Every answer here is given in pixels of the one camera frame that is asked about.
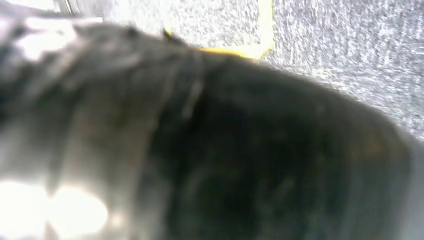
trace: carpeted floor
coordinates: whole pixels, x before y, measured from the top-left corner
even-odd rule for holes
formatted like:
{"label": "carpeted floor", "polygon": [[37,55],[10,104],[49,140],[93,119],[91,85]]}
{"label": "carpeted floor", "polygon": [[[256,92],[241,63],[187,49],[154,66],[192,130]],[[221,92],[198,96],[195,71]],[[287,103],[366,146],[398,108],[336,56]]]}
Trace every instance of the carpeted floor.
{"label": "carpeted floor", "polygon": [[[168,13],[192,44],[260,39],[258,0],[78,1],[83,14],[149,33]],[[424,0],[273,0],[273,15],[275,48],[264,61],[377,107],[424,140]]]}

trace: gray carpet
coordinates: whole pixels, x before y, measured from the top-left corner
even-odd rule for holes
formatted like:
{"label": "gray carpet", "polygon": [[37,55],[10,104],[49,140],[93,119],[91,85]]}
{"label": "gray carpet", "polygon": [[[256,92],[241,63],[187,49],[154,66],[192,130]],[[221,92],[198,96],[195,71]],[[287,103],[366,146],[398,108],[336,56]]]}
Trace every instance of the gray carpet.
{"label": "gray carpet", "polygon": [[[274,0],[263,60],[377,107],[424,140],[424,0]],[[259,42],[257,0],[79,0],[87,15],[207,47]]]}

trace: yellow line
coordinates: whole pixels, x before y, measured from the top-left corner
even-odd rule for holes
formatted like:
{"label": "yellow line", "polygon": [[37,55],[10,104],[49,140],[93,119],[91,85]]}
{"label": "yellow line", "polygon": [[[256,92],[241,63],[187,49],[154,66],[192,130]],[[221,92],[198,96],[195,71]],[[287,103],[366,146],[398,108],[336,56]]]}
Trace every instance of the yellow line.
{"label": "yellow line", "polygon": [[[201,51],[219,54],[238,55],[243,58],[260,59],[274,46],[274,19],[273,0],[257,0],[259,8],[259,45],[244,45],[221,48],[201,48]],[[165,30],[172,34],[171,21],[167,14],[162,15],[162,22]]]}

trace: yellow tape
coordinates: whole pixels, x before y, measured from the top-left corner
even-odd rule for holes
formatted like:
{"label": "yellow tape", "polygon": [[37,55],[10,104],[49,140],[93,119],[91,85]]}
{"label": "yellow tape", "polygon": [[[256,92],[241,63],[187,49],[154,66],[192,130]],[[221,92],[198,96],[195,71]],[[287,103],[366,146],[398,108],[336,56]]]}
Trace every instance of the yellow tape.
{"label": "yellow tape", "polygon": [[[260,59],[268,51],[274,48],[274,19],[273,19],[273,0],[258,0],[259,7],[259,35],[260,44],[218,47],[218,48],[200,48],[201,51],[217,54],[230,54],[248,59]],[[172,27],[167,14],[162,14],[162,21],[170,35]]]}

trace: black object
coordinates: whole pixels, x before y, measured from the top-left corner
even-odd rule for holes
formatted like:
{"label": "black object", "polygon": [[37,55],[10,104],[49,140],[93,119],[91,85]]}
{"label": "black object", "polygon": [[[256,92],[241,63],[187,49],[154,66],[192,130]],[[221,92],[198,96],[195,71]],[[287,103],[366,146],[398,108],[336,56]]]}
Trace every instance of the black object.
{"label": "black object", "polygon": [[112,24],[34,60],[57,30],[0,21],[0,180],[84,185],[126,222],[91,239],[419,240],[423,146],[378,111]]}

